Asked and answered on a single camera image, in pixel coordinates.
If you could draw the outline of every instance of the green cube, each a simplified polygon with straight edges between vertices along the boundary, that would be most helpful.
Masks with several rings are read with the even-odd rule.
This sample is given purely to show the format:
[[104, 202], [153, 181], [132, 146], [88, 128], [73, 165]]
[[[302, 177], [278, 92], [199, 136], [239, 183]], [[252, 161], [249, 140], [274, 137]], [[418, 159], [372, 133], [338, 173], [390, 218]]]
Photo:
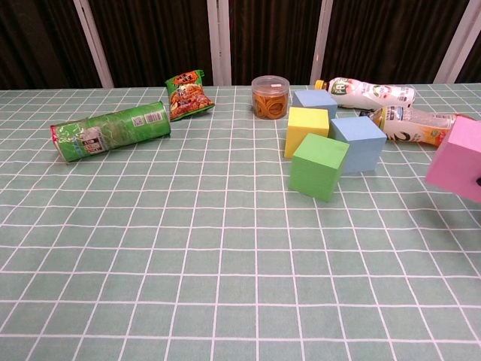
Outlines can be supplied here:
[[347, 143], [308, 134], [294, 152], [289, 189], [329, 202], [348, 149]]

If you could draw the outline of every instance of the rubber band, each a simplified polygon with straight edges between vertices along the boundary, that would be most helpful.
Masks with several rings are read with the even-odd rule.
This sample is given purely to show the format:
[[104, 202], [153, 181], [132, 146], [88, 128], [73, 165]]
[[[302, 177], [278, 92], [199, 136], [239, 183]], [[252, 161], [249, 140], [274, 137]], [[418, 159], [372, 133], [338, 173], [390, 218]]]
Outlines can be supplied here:
[[282, 96], [253, 93], [254, 114], [259, 118], [279, 119], [287, 113], [287, 100], [287, 93]]

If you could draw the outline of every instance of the jar lid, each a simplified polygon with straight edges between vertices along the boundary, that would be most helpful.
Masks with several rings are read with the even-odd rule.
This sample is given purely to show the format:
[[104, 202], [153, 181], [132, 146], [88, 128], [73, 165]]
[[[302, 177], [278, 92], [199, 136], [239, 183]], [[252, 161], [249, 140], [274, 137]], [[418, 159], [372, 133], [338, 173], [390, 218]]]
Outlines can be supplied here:
[[262, 75], [253, 80], [252, 88], [262, 96], [279, 96], [289, 92], [289, 81], [276, 75]]

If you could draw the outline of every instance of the barcode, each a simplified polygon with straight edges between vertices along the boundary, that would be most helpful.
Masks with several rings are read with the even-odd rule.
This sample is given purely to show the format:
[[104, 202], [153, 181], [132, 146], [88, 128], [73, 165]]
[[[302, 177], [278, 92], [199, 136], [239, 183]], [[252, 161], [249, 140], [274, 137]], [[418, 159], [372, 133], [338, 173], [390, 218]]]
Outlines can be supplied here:
[[162, 119], [160, 112], [145, 114], [145, 121], [147, 123], [159, 122]]
[[144, 124], [144, 117], [141, 115], [139, 117], [132, 117], [132, 122], [134, 123], [134, 126], [141, 126]]

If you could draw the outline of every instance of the chip bag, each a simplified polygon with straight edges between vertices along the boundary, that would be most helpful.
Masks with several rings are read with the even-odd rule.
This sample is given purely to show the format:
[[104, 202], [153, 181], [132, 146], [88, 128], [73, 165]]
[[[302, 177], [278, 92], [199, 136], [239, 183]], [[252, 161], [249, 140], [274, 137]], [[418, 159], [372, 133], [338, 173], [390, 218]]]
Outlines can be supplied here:
[[206, 111], [215, 104], [204, 94], [202, 77], [204, 71], [194, 70], [165, 81], [171, 103], [171, 121]]

